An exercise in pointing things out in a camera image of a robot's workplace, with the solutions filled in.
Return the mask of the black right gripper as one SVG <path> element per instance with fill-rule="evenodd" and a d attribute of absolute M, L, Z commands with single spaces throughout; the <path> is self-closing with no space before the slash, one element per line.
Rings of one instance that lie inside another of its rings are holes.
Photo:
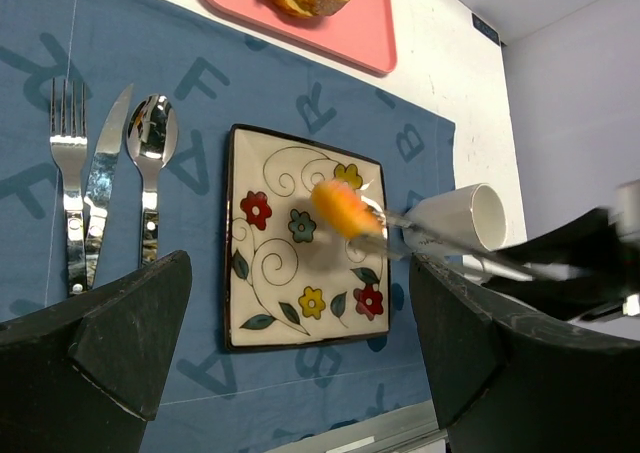
<path fill-rule="evenodd" d="M 617 187 L 612 207 L 575 220 L 499 254 L 516 263 L 566 265 L 562 280 L 520 281 L 493 276 L 483 287 L 555 318 L 608 322 L 639 317 L 639 182 Z"/>

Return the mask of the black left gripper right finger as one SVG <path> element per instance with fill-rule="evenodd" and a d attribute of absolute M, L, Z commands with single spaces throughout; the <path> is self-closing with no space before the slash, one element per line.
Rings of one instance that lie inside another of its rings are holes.
<path fill-rule="evenodd" d="M 409 292 L 455 452 L 635 452 L 639 344 L 552 318 L 428 259 Z"/>

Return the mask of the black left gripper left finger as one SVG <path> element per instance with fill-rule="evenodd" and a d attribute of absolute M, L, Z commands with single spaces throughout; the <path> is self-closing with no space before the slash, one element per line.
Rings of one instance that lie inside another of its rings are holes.
<path fill-rule="evenodd" d="M 1 325 L 4 452 L 136 452 L 156 418 L 192 285 L 178 250 Z"/>

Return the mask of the metal kitchen tongs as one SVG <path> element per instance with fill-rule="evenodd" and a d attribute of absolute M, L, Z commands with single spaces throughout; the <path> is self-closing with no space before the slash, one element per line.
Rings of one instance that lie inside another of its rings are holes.
<path fill-rule="evenodd" d="M 418 243 L 417 246 L 400 245 L 393 243 L 389 239 L 389 235 L 384 235 L 383 233 L 361 233 L 347 240 L 347 244 L 354 249 L 367 253 L 384 254 L 392 260 L 400 260 L 411 255 L 423 255 L 438 257 L 441 261 L 446 262 L 446 255 L 436 252 L 436 248 L 441 247 L 452 250 L 455 255 L 471 255 L 477 260 L 489 261 L 501 268 L 529 276 L 534 280 L 553 280 L 552 276 L 543 273 L 539 269 L 518 264 L 497 252 L 483 250 L 450 234 L 422 226 L 410 220 L 406 215 L 385 209 L 376 210 L 371 206 L 367 207 L 367 212 L 382 225 L 383 231 L 398 229 L 402 233 L 414 233 L 419 236 L 420 240 L 425 240 L 426 243 Z"/>

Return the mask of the orange glazed bagel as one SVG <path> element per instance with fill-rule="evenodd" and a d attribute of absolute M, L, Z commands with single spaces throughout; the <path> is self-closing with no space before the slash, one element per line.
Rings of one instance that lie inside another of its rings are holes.
<path fill-rule="evenodd" d="M 345 182 L 317 183 L 311 201 L 322 218 L 346 240 L 360 236 L 383 236 L 383 225 L 368 205 Z"/>

